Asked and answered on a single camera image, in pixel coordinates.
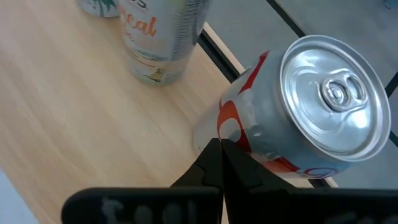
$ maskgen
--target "soda can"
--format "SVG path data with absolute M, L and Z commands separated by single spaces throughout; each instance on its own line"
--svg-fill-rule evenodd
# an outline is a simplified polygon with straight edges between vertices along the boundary
M 78 0 L 80 7 L 95 16 L 118 17 L 118 0 Z
M 211 0 L 119 0 L 129 70 L 164 85 L 185 71 Z
M 350 46 L 310 35 L 271 50 L 199 120 L 193 142 L 230 139 L 281 177 L 322 179 L 372 158 L 391 128 L 383 85 Z

